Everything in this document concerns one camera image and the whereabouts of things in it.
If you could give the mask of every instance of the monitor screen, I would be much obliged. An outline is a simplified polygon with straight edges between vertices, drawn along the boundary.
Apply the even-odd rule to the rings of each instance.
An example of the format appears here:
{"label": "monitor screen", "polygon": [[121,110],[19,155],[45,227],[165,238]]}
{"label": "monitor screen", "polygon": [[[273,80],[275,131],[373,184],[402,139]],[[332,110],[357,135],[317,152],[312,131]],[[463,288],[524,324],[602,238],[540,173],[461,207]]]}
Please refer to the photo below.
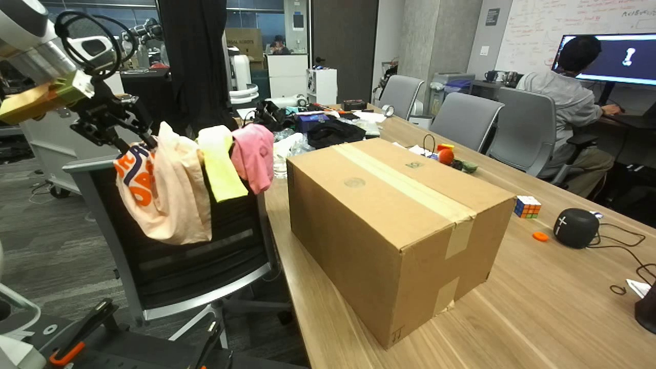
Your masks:
{"label": "monitor screen", "polygon": [[[601,41],[601,53],[575,79],[656,87],[656,34],[607,34],[594,37]],[[573,35],[561,37],[557,53],[570,39]]]}

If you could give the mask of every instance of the office chair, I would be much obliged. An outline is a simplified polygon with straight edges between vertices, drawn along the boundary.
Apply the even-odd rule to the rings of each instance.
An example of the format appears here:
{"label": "office chair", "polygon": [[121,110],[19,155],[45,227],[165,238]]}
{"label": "office chair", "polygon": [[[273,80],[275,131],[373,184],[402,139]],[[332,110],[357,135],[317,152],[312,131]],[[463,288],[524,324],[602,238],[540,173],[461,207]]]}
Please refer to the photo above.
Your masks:
{"label": "office chair", "polygon": [[[191,309],[200,309],[178,332],[177,341],[207,313],[222,320],[222,301],[236,292],[278,275],[275,240],[264,199],[214,204],[214,243],[170,247],[148,240],[124,211],[114,187],[110,160],[78,160],[66,166],[98,222],[116,262],[126,306],[137,322],[151,322]],[[255,301],[255,312],[287,312],[288,303]]]}
{"label": "office chair", "polygon": [[549,97],[501,88],[504,104],[488,156],[536,177],[549,162],[555,144],[555,106]]}
{"label": "office chair", "polygon": [[503,106],[504,104],[495,100],[451,92],[433,119],[431,131],[476,152],[483,152],[489,130]]}
{"label": "office chair", "polygon": [[392,76],[382,100],[378,102],[380,106],[390,104],[393,110],[393,115],[402,117],[402,119],[409,119],[414,100],[420,92],[420,88],[424,87],[423,80],[419,79],[409,79],[409,76]]}
{"label": "office chair", "polygon": [[[0,280],[2,280],[3,250],[0,243]],[[10,288],[0,284],[0,335],[22,341],[30,336],[28,329],[41,318],[41,307],[25,300]]]}

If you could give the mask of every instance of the desk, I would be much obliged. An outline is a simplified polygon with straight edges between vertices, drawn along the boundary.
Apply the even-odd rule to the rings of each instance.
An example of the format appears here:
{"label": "desk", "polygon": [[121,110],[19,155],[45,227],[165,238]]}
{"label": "desk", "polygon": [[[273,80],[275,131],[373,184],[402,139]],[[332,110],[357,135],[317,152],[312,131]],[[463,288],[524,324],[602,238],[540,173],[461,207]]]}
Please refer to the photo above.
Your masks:
{"label": "desk", "polygon": [[[382,130],[384,139],[404,145],[420,144],[424,135],[424,130],[402,119],[388,119]],[[634,320],[638,297],[608,292],[608,286],[635,277],[635,261],[623,250],[536,244],[531,233],[549,230],[566,207],[594,207],[607,222],[647,234],[644,247],[635,249],[644,261],[656,261],[656,233],[492,159],[455,148],[459,159],[479,166],[476,177],[512,193],[528,192],[543,204],[543,211],[536,220],[512,216],[489,282],[388,351],[294,238],[287,184],[278,181],[266,193],[270,226],[312,368],[652,368],[656,336]]]}

